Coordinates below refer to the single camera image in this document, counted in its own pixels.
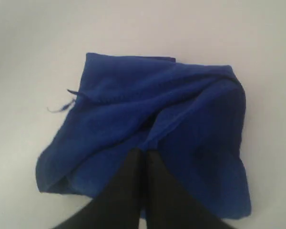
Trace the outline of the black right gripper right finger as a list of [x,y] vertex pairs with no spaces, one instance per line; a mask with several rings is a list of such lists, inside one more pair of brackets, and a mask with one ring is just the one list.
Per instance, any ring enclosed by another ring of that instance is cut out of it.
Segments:
[[157,151],[146,156],[149,229],[224,229],[225,223],[194,199],[167,170]]

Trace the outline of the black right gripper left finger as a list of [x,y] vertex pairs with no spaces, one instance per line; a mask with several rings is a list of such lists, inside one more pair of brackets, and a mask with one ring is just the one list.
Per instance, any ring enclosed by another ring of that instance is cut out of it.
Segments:
[[137,229],[141,213],[141,151],[132,149],[102,192],[57,229]]

